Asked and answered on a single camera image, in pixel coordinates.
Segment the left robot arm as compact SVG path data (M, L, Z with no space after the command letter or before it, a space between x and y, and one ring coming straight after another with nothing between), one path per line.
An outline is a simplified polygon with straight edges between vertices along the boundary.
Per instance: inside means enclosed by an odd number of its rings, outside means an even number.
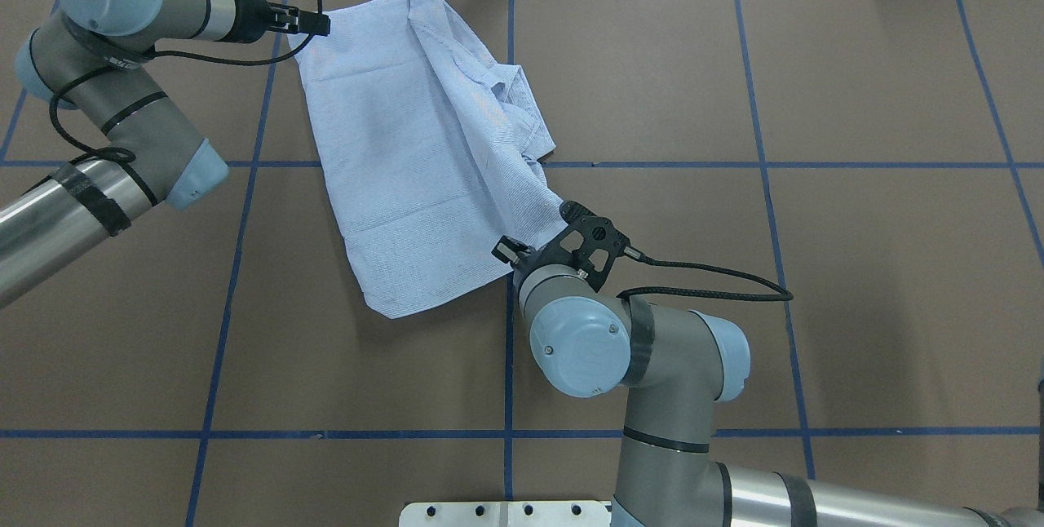
M146 71L159 58L231 65L161 51L161 40L232 44L301 35L296 55L331 20L271 0L57 0L15 57L16 76L47 104L78 155L60 163L2 211L3 305L14 303L157 205L185 210L230 169Z

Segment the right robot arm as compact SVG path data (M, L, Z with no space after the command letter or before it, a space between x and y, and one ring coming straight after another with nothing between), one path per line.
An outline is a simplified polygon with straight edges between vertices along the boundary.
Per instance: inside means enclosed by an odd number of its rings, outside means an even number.
M503 237L533 359L559 391L628 390L613 526L1040 526L1040 507L990 512L847 489L710 456L717 404L750 374L745 334L703 312L608 298L551 248Z

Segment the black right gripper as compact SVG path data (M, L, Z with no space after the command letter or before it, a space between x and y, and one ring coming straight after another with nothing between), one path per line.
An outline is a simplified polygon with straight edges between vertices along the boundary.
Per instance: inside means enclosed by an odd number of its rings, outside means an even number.
M563 253L551 246L533 248L514 237L500 237L493 246L493 256L500 262L508 264L512 270L512 282L515 288L520 288L538 269L552 264L564 264Z

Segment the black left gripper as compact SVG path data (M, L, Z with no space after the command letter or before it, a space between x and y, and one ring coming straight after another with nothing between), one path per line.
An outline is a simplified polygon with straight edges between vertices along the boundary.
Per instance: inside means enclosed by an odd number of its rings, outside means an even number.
M257 42L268 32L285 35L329 35L330 18L321 11L299 7L272 7L268 0L235 0L232 43Z

